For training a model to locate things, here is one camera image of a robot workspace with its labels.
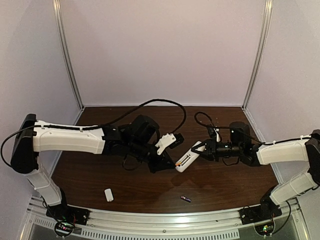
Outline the white remote control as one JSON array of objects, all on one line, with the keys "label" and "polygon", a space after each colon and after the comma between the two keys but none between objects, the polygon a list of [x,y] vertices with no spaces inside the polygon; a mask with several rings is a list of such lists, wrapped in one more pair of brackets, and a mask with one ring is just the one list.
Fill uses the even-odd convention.
[{"label": "white remote control", "polygon": [[199,157],[198,153],[191,151],[191,148],[175,163],[180,164],[176,166],[175,169],[182,173],[184,172],[197,158]]}]

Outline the purple AA battery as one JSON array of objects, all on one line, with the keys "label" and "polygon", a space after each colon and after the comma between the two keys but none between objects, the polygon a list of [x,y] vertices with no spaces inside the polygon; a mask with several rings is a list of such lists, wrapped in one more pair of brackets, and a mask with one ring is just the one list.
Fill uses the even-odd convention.
[{"label": "purple AA battery", "polygon": [[186,201],[186,202],[188,202],[188,203],[191,203],[191,202],[192,202],[192,200],[191,200],[190,198],[186,197],[186,196],[181,196],[180,198],[181,198],[183,201]]}]

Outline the white battery cover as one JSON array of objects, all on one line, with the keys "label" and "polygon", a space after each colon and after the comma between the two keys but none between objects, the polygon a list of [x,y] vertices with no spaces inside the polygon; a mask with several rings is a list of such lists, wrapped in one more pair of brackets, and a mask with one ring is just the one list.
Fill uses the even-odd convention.
[{"label": "white battery cover", "polygon": [[105,189],[104,194],[107,202],[112,202],[114,200],[113,192],[110,188]]}]

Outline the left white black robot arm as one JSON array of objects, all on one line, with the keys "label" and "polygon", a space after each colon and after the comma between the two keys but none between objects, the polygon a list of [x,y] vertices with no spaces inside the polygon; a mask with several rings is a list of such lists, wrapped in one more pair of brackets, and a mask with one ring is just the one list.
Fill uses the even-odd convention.
[{"label": "left white black robot arm", "polygon": [[159,125],[150,117],[139,115],[131,123],[75,126],[55,125],[28,114],[20,129],[3,142],[14,138],[7,166],[23,174],[42,196],[44,205],[56,218],[71,214],[64,191],[49,177],[38,162],[40,152],[67,151],[94,155],[133,157],[147,163],[151,173],[175,168],[166,149],[177,141],[173,133],[160,135]]}]

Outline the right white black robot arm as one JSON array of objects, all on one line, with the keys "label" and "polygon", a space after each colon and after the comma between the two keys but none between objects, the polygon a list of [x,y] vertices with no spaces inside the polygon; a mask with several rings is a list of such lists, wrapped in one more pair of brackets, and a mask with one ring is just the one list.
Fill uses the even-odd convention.
[{"label": "right white black robot arm", "polygon": [[232,122],[229,130],[229,142],[218,141],[214,126],[207,126],[209,139],[198,143],[191,151],[208,161],[220,158],[237,157],[249,167],[260,167],[278,162],[307,162],[308,168],[293,176],[290,180],[271,188],[260,200],[257,214],[269,218],[277,214],[283,202],[296,197],[320,185],[320,131],[298,138],[273,141],[271,143],[252,143],[250,127],[241,121]]}]

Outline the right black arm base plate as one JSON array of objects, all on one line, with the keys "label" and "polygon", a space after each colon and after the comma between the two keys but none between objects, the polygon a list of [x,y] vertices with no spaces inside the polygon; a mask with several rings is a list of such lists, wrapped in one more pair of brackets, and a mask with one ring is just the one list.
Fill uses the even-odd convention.
[{"label": "right black arm base plate", "polygon": [[282,215],[279,206],[269,206],[267,203],[256,206],[245,206],[241,208],[238,213],[243,225],[272,220],[273,218]]}]

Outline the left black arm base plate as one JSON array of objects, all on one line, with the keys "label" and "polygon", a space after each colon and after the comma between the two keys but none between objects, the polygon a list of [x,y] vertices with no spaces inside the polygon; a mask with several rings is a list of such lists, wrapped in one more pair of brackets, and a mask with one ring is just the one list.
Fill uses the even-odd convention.
[{"label": "left black arm base plate", "polygon": [[49,206],[46,210],[46,216],[48,217],[83,226],[87,224],[89,215],[90,211],[88,209],[63,204]]}]

